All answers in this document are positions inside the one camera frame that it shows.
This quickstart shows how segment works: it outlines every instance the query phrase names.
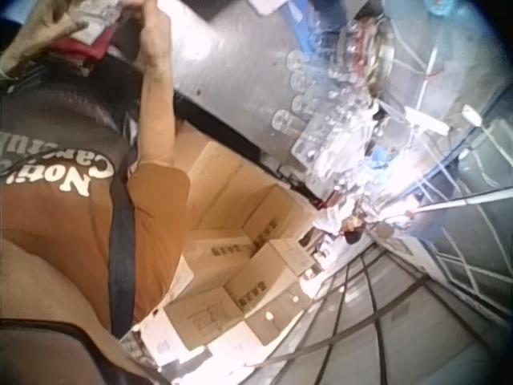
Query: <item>hand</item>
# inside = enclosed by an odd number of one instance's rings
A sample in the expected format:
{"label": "hand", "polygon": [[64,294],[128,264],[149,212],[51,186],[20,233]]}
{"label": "hand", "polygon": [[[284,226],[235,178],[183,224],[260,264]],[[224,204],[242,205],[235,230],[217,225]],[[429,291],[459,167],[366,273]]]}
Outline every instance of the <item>hand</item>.
{"label": "hand", "polygon": [[12,50],[20,59],[29,59],[54,41],[87,27],[73,16],[83,0],[37,0],[30,16],[13,41]]}
{"label": "hand", "polygon": [[157,6],[157,0],[125,0],[125,6],[141,13],[143,29],[140,52],[146,71],[168,73],[171,70],[171,20]]}

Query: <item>black strap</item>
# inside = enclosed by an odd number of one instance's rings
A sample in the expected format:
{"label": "black strap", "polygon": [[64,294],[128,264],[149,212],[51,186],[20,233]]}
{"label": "black strap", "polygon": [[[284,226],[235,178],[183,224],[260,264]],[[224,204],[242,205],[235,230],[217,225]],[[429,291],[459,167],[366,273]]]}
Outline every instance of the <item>black strap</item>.
{"label": "black strap", "polygon": [[132,326],[135,306],[135,213],[127,190],[126,163],[112,178],[111,199],[109,307],[111,333],[121,338]]}

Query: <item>person in background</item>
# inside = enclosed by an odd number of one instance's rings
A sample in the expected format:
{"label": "person in background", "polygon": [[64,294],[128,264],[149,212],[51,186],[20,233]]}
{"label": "person in background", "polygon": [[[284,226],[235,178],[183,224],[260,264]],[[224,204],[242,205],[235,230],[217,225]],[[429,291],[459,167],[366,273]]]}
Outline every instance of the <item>person in background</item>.
{"label": "person in background", "polygon": [[[3,86],[15,85],[23,65],[56,39],[86,26],[74,18],[79,3],[35,4],[0,58]],[[127,182],[135,218],[135,305],[121,304],[139,322],[172,283],[189,180],[173,167],[170,20],[157,0],[125,5],[143,15],[139,160]],[[0,349],[0,383],[162,383],[111,334],[109,192],[128,146],[108,127],[107,114],[88,115],[99,104],[73,109],[63,92],[2,90],[0,346],[9,348]]]}

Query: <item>black hair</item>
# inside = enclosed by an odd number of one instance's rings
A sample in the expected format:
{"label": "black hair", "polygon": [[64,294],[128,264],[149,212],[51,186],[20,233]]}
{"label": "black hair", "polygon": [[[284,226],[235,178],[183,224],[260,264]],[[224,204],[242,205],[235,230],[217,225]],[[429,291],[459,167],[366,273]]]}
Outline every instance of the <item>black hair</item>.
{"label": "black hair", "polygon": [[345,238],[345,241],[347,242],[347,244],[354,245],[355,243],[360,241],[360,239],[362,239],[363,230],[365,227],[366,227],[366,224],[364,223],[363,225],[358,226],[353,231],[345,231],[344,238]]}

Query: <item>red object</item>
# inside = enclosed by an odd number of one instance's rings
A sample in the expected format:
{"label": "red object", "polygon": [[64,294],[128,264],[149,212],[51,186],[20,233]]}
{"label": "red object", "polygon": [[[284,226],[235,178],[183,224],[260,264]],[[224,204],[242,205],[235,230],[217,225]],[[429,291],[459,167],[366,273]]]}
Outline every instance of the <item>red object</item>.
{"label": "red object", "polygon": [[75,59],[100,60],[105,56],[114,32],[115,27],[109,26],[91,46],[74,40],[73,38],[62,38],[54,44],[51,50],[64,55],[73,56]]}

